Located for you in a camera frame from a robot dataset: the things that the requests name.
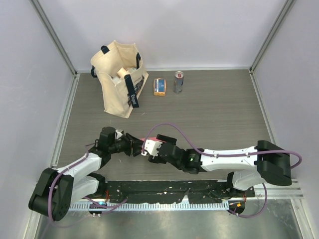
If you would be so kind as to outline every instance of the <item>metal floor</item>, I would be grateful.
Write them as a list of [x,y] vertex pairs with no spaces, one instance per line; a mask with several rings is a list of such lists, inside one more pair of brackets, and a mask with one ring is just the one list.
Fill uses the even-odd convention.
[[[247,202],[245,213],[254,214],[263,200]],[[73,212],[59,223],[71,225],[88,213]],[[37,237],[47,226],[42,220]],[[237,218],[221,211],[114,212],[89,217],[68,229],[52,226],[45,239],[300,239],[290,200],[270,200],[267,209],[253,219]]]
[[[81,74],[58,166],[65,166],[85,153],[84,145],[99,137],[102,127],[123,129],[135,137],[145,137],[157,123],[178,125],[196,146],[210,149],[236,149],[269,140],[269,135],[248,70],[185,71],[183,92],[175,94],[174,72],[149,72],[139,98],[140,108],[129,119],[103,112],[101,85],[90,74]],[[153,95],[154,78],[165,78],[165,97]],[[177,138],[174,129],[163,126],[157,133]],[[199,175],[178,171],[169,164],[152,164],[142,156],[112,155],[98,173],[107,180],[225,179],[228,171]],[[263,200],[249,200],[245,214],[256,213]],[[60,225],[69,225],[87,213],[69,213]],[[38,228],[40,238],[46,218]],[[299,239],[302,238],[290,200],[270,200],[263,214],[241,219],[227,212],[114,212],[102,218],[89,218],[69,229],[49,227],[46,239]]]

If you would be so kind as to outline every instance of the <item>white panel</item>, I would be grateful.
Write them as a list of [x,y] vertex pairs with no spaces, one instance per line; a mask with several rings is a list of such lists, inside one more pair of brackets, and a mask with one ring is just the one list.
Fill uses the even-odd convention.
[[249,67],[285,0],[40,0],[77,70],[113,40],[149,68]]
[[279,145],[299,152],[293,170],[319,224],[319,1],[298,0],[260,62],[256,78]]
[[27,0],[0,2],[0,237],[21,239],[72,75]]

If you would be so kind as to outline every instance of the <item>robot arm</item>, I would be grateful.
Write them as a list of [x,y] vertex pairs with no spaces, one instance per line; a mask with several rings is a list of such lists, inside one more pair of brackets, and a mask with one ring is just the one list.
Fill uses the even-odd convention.
[[[217,169],[234,169],[236,172],[227,176],[227,190],[245,191],[248,188],[268,182],[274,185],[291,185],[290,156],[288,154],[268,154],[249,156],[249,153],[280,149],[267,141],[259,141],[257,146],[239,150],[181,149],[176,146],[176,139],[158,135],[157,140],[147,139],[144,150],[143,141],[112,127],[105,127],[99,139],[89,150],[86,159],[76,166],[74,163],[58,168],[47,168],[41,174],[39,181],[29,201],[29,208],[48,216],[49,188],[56,176],[66,168],[70,170],[59,178],[52,195],[52,217],[61,220],[70,205],[87,195],[98,197],[106,190],[105,177],[93,173],[102,168],[110,159],[111,154],[124,152],[127,156],[139,154],[148,156],[152,163],[170,163],[184,172],[198,174],[199,172]],[[233,154],[245,153],[245,156],[234,157]]]

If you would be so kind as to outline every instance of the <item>small box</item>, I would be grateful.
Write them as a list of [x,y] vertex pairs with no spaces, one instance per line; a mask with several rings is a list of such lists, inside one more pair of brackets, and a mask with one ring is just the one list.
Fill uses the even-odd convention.
[[154,79],[154,95],[165,96],[166,80],[162,78]]

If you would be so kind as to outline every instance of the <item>canvas tote bag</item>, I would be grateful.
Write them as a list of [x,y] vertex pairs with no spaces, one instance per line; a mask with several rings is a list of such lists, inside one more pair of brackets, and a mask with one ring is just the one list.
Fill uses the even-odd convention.
[[[104,111],[128,118],[133,108],[139,107],[138,98],[149,74],[135,44],[126,45],[113,41],[102,46],[91,59],[93,77],[97,77],[103,91]],[[121,69],[133,69],[132,73],[114,82]]]

